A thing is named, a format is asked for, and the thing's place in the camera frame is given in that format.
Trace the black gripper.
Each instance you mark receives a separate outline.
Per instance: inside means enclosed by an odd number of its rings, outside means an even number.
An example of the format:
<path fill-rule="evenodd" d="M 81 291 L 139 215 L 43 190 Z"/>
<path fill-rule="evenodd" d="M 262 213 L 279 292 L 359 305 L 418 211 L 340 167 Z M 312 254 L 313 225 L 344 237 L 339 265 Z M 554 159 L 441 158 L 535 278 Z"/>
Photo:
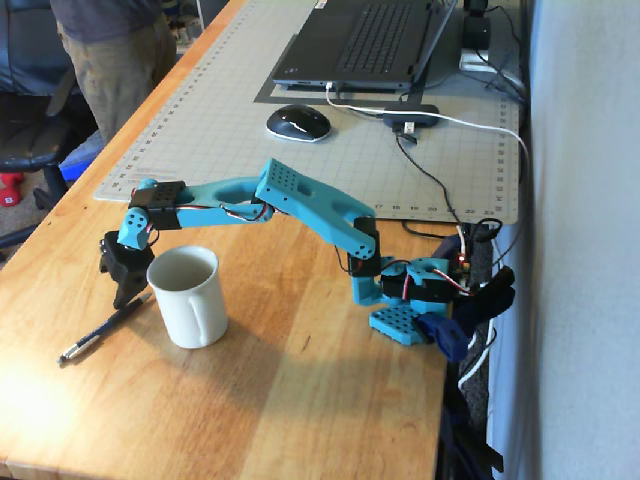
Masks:
<path fill-rule="evenodd" d="M 147 287 L 146 272 L 154 254 L 150 247 L 136 250 L 118 242 L 118 232 L 109 231 L 100 241 L 99 271 L 116 283 L 115 309 L 124 308 Z"/>

